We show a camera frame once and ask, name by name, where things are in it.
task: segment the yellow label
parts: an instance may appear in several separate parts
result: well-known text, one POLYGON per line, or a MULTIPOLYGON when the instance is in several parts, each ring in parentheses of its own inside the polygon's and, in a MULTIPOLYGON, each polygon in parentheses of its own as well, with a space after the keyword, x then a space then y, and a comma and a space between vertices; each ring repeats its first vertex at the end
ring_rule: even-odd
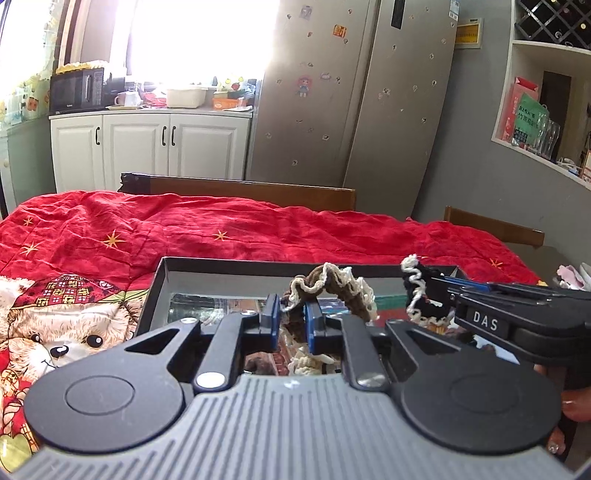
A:
POLYGON ((480 24, 458 25, 456 31, 457 44, 477 44, 480 24))

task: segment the white basket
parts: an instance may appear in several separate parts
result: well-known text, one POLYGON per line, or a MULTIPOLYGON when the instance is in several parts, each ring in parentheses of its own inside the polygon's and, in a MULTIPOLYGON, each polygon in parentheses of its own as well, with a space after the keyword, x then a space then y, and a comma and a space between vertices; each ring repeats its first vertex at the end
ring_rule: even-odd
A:
POLYGON ((169 108, 198 108, 205 102, 207 87, 190 85, 183 88, 169 88, 166 105, 169 108))

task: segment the wooden chair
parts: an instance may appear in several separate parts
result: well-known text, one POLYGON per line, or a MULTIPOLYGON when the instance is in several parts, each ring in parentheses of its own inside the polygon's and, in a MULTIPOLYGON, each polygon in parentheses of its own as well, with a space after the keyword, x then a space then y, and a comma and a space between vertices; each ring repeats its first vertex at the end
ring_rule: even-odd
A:
POLYGON ((544 245, 544 232, 515 225, 514 223, 502 222, 501 220, 484 217, 454 207, 445 207, 443 219, 454 225, 471 226, 472 228, 484 230, 504 243, 531 245, 536 248, 544 245))
POLYGON ((280 207, 302 206, 321 212, 355 210, 355 190, 239 180, 192 179, 140 173, 121 174, 120 192, 158 195, 240 197, 280 207))

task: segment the bear nose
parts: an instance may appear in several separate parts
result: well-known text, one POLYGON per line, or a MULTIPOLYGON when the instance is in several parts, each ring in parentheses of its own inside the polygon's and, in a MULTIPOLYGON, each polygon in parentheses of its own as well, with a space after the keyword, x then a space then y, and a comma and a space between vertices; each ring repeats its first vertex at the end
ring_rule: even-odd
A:
POLYGON ((70 349, 66 345, 55 346, 54 348, 49 350, 49 353, 53 358, 60 358, 64 356, 66 353, 68 353, 68 350, 70 349))

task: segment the refrigerator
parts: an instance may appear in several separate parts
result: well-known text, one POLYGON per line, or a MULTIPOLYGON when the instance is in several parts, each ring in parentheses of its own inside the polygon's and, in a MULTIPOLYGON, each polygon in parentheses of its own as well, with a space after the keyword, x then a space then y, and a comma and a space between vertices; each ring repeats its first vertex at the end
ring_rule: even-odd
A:
POLYGON ((452 63, 456 0, 279 0, 245 178, 357 191, 409 216, 452 63))

